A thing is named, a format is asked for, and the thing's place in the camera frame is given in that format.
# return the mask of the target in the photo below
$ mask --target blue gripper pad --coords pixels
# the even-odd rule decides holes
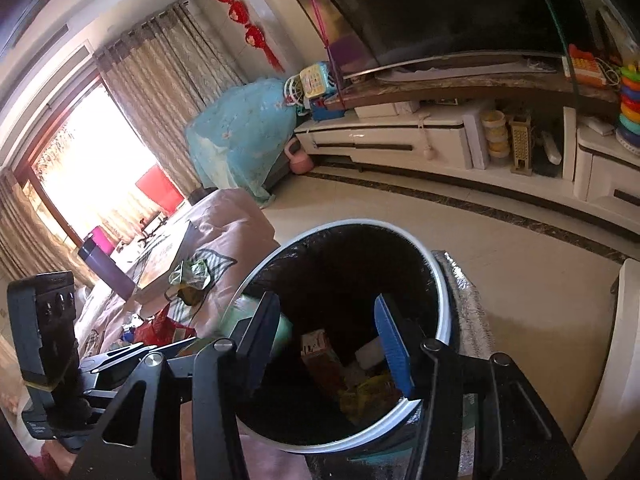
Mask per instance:
[[[414,390],[414,380],[411,377],[411,361],[409,352],[402,342],[400,332],[396,326],[385,298],[380,294],[373,306],[373,316],[378,329],[378,335],[382,341],[382,348],[385,349],[386,362],[391,370],[396,388],[405,397],[410,397]]]

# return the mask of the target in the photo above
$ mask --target blue floral cloth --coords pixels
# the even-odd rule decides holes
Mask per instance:
[[[296,126],[283,88],[274,78],[230,88],[188,124],[184,133],[204,187],[242,187],[259,205],[269,202],[262,184]]]

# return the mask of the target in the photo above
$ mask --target pink kettlebell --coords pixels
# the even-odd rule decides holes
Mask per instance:
[[[295,153],[291,153],[291,147],[294,144],[298,145],[298,149]],[[287,155],[287,158],[289,159],[289,167],[295,174],[302,175],[314,168],[314,162],[311,160],[311,157],[306,154],[296,136],[291,137],[289,142],[285,144],[284,154]]]

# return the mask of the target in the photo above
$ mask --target trash can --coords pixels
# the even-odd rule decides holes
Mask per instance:
[[[374,300],[387,293],[426,337],[449,344],[447,284],[430,251],[386,222],[333,222],[271,253],[244,280],[232,303],[242,295],[261,298],[267,291],[279,296],[292,338],[272,358],[253,397],[238,406],[241,430],[295,453],[363,449],[407,426],[415,434],[420,401],[404,397],[370,426],[352,424],[309,375],[300,357],[300,339],[324,329],[340,361],[350,362],[356,350],[378,336]]]

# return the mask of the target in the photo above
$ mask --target pink rope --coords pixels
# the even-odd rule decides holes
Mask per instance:
[[[311,6],[314,8],[316,21],[318,22],[318,27],[320,27],[320,37],[322,39],[322,44],[324,44],[324,49],[326,50],[326,53],[329,57],[329,64],[331,65],[331,70],[334,71],[335,85],[338,89],[338,98],[340,99],[340,104],[342,104],[342,108],[346,110],[346,106],[344,105],[344,101],[342,100],[342,85],[340,84],[339,72],[334,61],[334,56],[332,56],[331,49],[329,48],[329,36],[327,35],[326,29],[324,28],[324,21],[322,20],[322,16],[320,14],[320,7],[318,6],[318,1],[311,0]]]

